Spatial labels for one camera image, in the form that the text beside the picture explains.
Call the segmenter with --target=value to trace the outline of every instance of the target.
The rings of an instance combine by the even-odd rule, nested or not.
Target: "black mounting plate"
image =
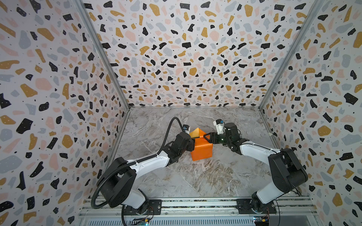
[[[252,209],[251,209],[251,199],[237,199],[236,200],[236,208],[239,211],[239,214],[256,214]],[[277,209],[275,207],[272,207],[273,202],[270,202],[268,205],[266,205],[263,208],[263,214],[267,214],[268,213],[268,208],[269,208],[269,213],[277,213]]]
[[[153,208],[154,211],[154,215],[160,215],[161,214],[161,207],[162,207],[162,200],[161,199],[150,199],[150,202],[148,203],[148,206],[151,206]],[[136,214],[136,209],[134,209],[131,206],[127,206],[125,209],[123,209],[123,214],[125,216],[129,216],[129,215],[138,215]],[[150,217],[152,216],[152,212],[148,212],[146,211],[144,214],[142,215],[147,215],[149,214]]]

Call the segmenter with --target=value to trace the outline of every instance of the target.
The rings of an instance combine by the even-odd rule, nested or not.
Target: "gray marble surface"
[[[159,150],[170,120],[178,117],[190,131],[199,127],[215,132],[213,121],[233,122],[242,137],[273,147],[257,109],[253,108],[133,108],[115,157],[140,158]],[[168,142],[180,132],[176,121]],[[134,188],[148,197],[223,197],[250,196],[271,181],[268,166],[248,156],[231,152],[216,144],[212,157],[192,161],[185,152],[178,163],[157,169],[140,177]]]

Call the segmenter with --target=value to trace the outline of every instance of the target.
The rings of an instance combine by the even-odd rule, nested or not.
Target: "metal corner post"
[[[266,103],[268,102],[270,95],[273,93],[273,89],[278,84],[278,81],[282,77],[283,72],[287,68],[290,60],[293,58],[294,53],[297,51],[299,45],[302,43],[302,40],[303,40],[305,34],[309,30],[309,27],[312,25],[312,23],[313,23],[314,19],[316,18],[323,3],[324,3],[324,0],[315,0],[314,3],[312,4],[312,6],[308,12],[306,20],[304,21],[299,33],[295,37],[295,40],[293,41],[289,51],[287,52],[287,55],[285,56],[274,79],[271,81],[271,84],[270,84],[268,90],[266,91],[266,94],[264,95],[263,100],[261,101],[261,103],[259,105],[260,110],[263,109],[265,107]]]
[[[121,99],[121,102],[125,107],[126,112],[129,112],[130,106],[127,103],[126,97],[123,94],[123,91],[118,83],[117,78],[115,77],[114,71],[111,67],[108,57],[106,56],[106,53],[103,50],[102,44],[98,39],[98,36],[97,36],[96,30],[93,26],[93,23],[91,22],[91,19],[88,17],[88,13],[84,7],[83,1],[82,0],[73,0],[73,2],[75,4],[75,7],[84,23],[85,28],[87,29],[87,31],[89,33],[89,36],[96,48],[101,60],[104,63],[107,73],[109,74],[109,77],[111,78],[111,81],[114,84],[114,88],[116,89],[116,91]]]

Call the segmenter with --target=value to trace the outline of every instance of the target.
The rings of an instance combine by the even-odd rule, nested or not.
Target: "orange block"
[[[213,144],[210,144],[203,136],[206,133],[199,128],[196,128],[190,133],[191,138],[195,138],[195,149],[191,152],[192,161],[197,161],[204,158],[212,157],[212,147]]]

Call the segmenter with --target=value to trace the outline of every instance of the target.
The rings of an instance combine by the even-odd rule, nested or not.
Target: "terrazzo wallpaper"
[[[258,106],[312,0],[84,0],[130,106]]]
[[[325,1],[263,113],[326,226],[362,225],[362,1]]]
[[[123,106],[71,1],[0,7],[0,225],[75,225]]]

